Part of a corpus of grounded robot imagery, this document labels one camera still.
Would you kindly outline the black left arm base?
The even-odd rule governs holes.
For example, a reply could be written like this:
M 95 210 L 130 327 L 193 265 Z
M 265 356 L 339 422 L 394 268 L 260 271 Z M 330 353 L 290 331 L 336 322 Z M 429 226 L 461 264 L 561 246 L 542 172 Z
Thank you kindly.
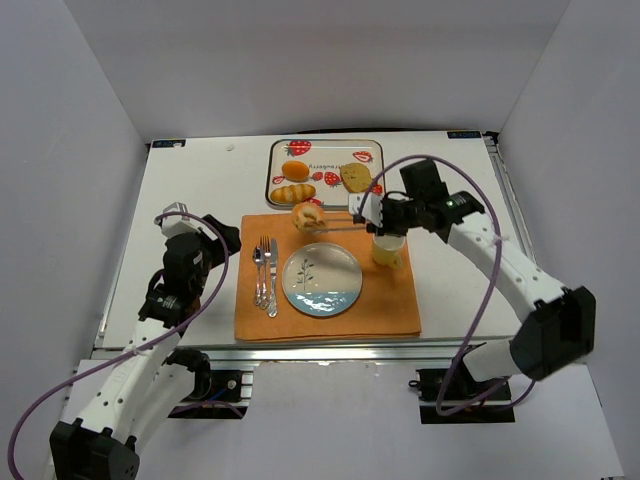
M 252 375 L 238 369 L 213 369 L 209 356 L 194 349 L 176 349 L 163 362 L 181 365 L 193 377 L 193 390 L 171 419 L 241 419 L 248 409 Z

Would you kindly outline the stainless steel tongs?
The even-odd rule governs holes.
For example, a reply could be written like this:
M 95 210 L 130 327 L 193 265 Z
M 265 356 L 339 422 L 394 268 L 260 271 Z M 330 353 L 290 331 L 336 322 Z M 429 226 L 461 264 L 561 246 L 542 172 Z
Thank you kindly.
M 350 218 L 326 219 L 324 222 L 311 223 L 302 228 L 302 231 L 309 234 L 325 234 L 333 232 L 365 231 L 366 225 L 354 223 Z

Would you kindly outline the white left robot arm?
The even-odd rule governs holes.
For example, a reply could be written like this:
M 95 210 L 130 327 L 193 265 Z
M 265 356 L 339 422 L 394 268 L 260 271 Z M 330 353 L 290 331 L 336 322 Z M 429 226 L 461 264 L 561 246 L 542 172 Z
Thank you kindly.
M 182 401 L 212 396 L 208 356 L 180 347 L 212 269 L 226 268 L 241 249 L 240 231 L 211 215 L 167 210 L 156 219 L 166 238 L 162 267 L 151 277 L 121 359 L 91 401 L 50 438 L 59 479 L 133 479 L 140 452 Z

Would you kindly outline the sugared bagel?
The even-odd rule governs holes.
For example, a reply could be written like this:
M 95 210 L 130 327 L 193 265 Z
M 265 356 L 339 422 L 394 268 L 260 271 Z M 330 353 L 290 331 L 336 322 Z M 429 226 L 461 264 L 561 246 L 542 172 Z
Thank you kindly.
M 292 221 L 303 233 L 324 231 L 327 228 L 324 210 L 312 202 L 297 204 L 292 210 Z

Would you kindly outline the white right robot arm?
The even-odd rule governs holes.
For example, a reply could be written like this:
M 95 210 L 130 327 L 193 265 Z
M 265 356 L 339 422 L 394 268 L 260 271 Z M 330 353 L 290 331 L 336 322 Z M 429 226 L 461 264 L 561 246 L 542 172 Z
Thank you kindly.
M 495 209 L 479 186 L 450 193 L 442 159 L 410 155 L 395 161 L 404 189 L 379 197 L 366 190 L 349 197 L 348 211 L 367 232 L 404 237 L 413 228 L 437 235 L 488 279 L 521 326 L 511 339 L 463 349 L 452 363 L 476 382 L 523 374 L 541 381 L 589 355 L 595 343 L 596 299 L 545 273 L 502 234 Z

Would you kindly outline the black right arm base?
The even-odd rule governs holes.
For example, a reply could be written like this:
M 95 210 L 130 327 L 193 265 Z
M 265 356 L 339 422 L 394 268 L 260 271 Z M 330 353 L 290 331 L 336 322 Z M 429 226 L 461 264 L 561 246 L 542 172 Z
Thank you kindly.
M 423 425 L 445 424 L 507 424 L 515 422 L 510 404 L 510 386 L 503 383 L 487 398 L 467 406 L 451 416 L 441 416 L 436 411 L 436 400 L 447 369 L 419 369 L 408 381 L 408 388 L 418 396 L 420 422 Z M 443 397 L 442 408 L 448 409 L 463 404 L 488 390 L 496 380 L 475 382 L 455 374 Z

